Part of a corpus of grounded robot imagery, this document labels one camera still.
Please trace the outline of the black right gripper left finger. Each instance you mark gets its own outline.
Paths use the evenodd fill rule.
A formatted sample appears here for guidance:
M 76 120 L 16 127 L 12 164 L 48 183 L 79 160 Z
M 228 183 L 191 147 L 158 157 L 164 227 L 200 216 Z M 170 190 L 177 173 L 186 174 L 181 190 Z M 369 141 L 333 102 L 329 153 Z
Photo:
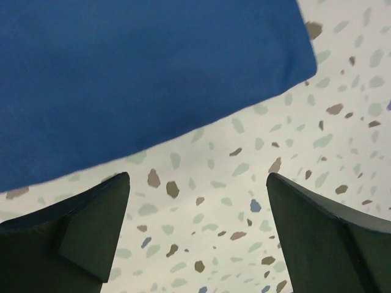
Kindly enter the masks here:
M 130 176 L 1 223 L 1 292 L 100 292 L 114 261 Z

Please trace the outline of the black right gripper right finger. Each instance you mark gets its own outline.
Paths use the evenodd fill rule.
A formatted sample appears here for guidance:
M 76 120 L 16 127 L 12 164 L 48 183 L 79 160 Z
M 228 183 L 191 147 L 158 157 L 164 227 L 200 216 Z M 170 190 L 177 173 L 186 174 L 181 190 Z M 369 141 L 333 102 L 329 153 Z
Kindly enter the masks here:
M 278 173 L 266 187 L 294 292 L 390 292 L 390 221 Z

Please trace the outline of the blue surgical cloth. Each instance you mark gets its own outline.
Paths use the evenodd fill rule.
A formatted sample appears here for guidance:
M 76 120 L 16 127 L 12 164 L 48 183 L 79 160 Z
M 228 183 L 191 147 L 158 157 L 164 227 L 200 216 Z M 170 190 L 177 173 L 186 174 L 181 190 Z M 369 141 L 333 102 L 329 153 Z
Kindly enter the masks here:
M 296 1 L 2 1 L 1 190 L 129 156 L 315 73 Z

